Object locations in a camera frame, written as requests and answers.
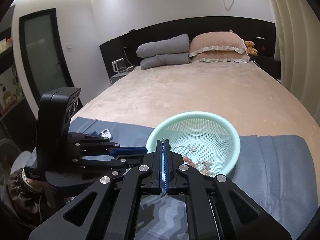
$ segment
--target mint green basket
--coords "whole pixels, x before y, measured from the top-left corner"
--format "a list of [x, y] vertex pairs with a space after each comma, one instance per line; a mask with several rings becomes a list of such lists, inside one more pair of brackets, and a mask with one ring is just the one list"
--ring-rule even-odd
[[207, 112], [187, 112], [162, 122], [150, 134], [146, 148], [156, 151], [156, 141], [169, 139], [171, 151], [198, 161], [212, 161], [210, 171], [228, 175], [236, 165], [240, 153], [240, 139], [236, 129], [226, 119]]

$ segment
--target triangular cutout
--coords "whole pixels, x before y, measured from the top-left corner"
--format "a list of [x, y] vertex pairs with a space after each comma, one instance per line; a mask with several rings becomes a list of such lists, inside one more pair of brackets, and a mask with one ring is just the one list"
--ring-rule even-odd
[[257, 212], [255, 212], [253, 208], [237, 193], [235, 193], [234, 191], [230, 191], [229, 194], [239, 216], [240, 222], [243, 225], [246, 225], [259, 217]]
[[63, 218], [78, 227], [82, 226], [96, 196], [97, 193], [90, 193], [81, 202], [64, 214]]

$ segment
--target pillow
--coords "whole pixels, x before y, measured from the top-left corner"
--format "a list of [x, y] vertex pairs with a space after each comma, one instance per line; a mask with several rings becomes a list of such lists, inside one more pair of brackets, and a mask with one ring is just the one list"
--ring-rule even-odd
[[141, 61], [141, 69], [148, 69], [152, 67], [159, 67], [165, 65], [182, 65], [189, 64], [190, 58], [187, 52], [178, 54], [164, 54], [148, 57]]
[[189, 51], [188, 34], [182, 34], [168, 40], [142, 44], [137, 49], [138, 57], [152, 57], [161, 54], [175, 54]]
[[206, 51], [199, 53], [192, 58], [192, 62], [239, 62], [248, 63], [250, 60], [248, 54], [239, 54], [235, 51]]
[[232, 32], [203, 33], [192, 40], [189, 57], [211, 50], [234, 50], [242, 54], [246, 51], [246, 46], [244, 40]]

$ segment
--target teddy bear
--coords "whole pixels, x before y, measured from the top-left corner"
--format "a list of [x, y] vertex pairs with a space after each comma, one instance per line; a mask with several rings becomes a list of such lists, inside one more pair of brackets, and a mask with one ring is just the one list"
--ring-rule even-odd
[[257, 56], [258, 51], [253, 48], [254, 42], [253, 41], [245, 41], [244, 44], [247, 46], [246, 53], [251, 54], [252, 56]]

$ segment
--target glass panel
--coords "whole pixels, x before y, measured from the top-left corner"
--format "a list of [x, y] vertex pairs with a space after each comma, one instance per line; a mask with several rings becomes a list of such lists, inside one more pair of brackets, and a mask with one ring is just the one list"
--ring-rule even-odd
[[40, 96], [67, 86], [54, 45], [50, 15], [27, 20], [25, 40], [32, 76]]

